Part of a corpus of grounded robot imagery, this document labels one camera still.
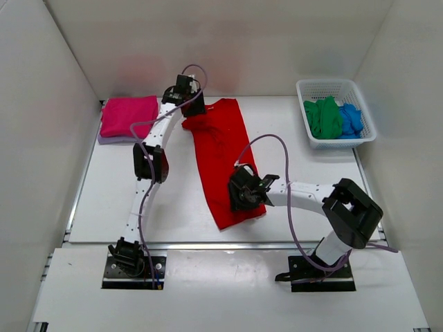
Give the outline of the red t-shirt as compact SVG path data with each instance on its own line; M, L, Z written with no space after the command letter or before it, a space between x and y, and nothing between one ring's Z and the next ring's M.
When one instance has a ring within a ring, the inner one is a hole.
M228 181L238 158L257 169L239 104L222 98L206 105L206 113L186 118L183 129L190 131L195 144L197 167L206 202L219 230L266 214L261 205L249 211L232 211Z

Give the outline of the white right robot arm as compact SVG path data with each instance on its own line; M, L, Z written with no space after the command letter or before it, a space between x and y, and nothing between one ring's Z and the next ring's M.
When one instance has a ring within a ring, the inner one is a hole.
M338 270L353 249L364 249L383 217L383 210L353 180L332 185L291 182L278 175L260 178L248 164L235 168L229 178L231 209L249 211L262 206L286 207L294 242L302 250L293 226L294 208L324 216L332 231L311 255L300 253L313 274L326 277Z

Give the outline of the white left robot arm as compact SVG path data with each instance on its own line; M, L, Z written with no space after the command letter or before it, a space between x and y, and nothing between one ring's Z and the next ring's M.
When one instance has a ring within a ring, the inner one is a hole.
M109 246L114 264L131 278L151 273L154 278L155 265L152 263L143 237L144 213L153 202L160 185L168 177L169 164L165 146L174 126L183 117L204 113L204 97L201 83L194 75L177 75L176 84L167 88L161 99L159 113L155 120L137 122L130 126L132 134L137 128L150 126L147 136L135 136L132 149L134 174L136 177L135 197L132 203L123 236L116 245Z

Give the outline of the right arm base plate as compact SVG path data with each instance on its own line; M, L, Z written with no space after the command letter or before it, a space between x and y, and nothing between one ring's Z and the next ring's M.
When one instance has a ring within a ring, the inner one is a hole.
M334 293L356 291L350 263L336 272L325 272L313 267L302 256L288 256L287 272L275 276L275 282L288 282L292 293Z

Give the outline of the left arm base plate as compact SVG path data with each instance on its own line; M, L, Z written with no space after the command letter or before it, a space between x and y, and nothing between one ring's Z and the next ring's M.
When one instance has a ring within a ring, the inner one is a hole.
M148 257L134 270L124 267L108 255L102 276L102 289L161 291L165 288L166 255L151 256L152 273Z

